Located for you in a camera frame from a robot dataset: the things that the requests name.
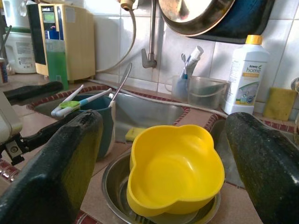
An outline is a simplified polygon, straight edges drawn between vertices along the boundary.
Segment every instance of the sink basin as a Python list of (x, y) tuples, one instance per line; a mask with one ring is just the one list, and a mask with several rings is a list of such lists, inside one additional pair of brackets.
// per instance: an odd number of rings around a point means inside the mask
[[(97, 94), (102, 91), (90, 91), (86, 94)], [(35, 111), (51, 117), (51, 111), (65, 98), (40, 104)], [(166, 105), (119, 93), (116, 97), (115, 139), (125, 142), (125, 135), (132, 127), (147, 128), (156, 125), (172, 125), (184, 109), (179, 106)]]
[[(215, 122), (215, 124), (211, 129), (210, 133), (214, 140), (214, 147), (222, 160), (224, 171), (225, 171), (226, 182), (244, 188), (245, 186), (240, 179), (237, 170), (237, 165), (234, 160), (234, 156), (228, 145), (228, 140), (224, 129), (224, 125), (225, 125), (225, 120), (218, 120)], [(292, 143), (294, 143), (292, 133), (282, 132), (282, 131), (280, 132), (285, 137), (287, 137)]]

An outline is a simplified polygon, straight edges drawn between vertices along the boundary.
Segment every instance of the sponge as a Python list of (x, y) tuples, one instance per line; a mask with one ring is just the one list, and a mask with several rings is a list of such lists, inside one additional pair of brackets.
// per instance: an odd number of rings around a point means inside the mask
[(132, 127), (126, 134), (126, 141), (133, 142), (134, 139), (143, 132), (146, 128)]
[(263, 116), (277, 120), (288, 120), (297, 92), (271, 87)]

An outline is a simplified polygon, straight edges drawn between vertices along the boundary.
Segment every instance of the metal pipe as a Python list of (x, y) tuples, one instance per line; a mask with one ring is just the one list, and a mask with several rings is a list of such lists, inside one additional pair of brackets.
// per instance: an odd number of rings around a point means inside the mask
[(156, 0), (151, 0), (150, 34), (149, 34), (149, 60), (155, 58), (155, 30), (156, 30)]

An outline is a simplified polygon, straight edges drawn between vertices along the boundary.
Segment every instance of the metal pan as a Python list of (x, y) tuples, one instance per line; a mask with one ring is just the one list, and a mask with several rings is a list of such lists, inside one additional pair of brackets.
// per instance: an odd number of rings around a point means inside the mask
[(200, 35), (216, 26), (235, 0), (158, 0), (164, 21), (184, 36)]

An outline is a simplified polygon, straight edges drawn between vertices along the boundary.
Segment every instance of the dish soap bottle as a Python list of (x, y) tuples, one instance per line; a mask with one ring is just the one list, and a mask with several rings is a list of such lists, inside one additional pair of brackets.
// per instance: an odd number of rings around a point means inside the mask
[(221, 108), (225, 113), (253, 113), (257, 91), (269, 60), (262, 36), (248, 35), (243, 47), (234, 50), (229, 87)]

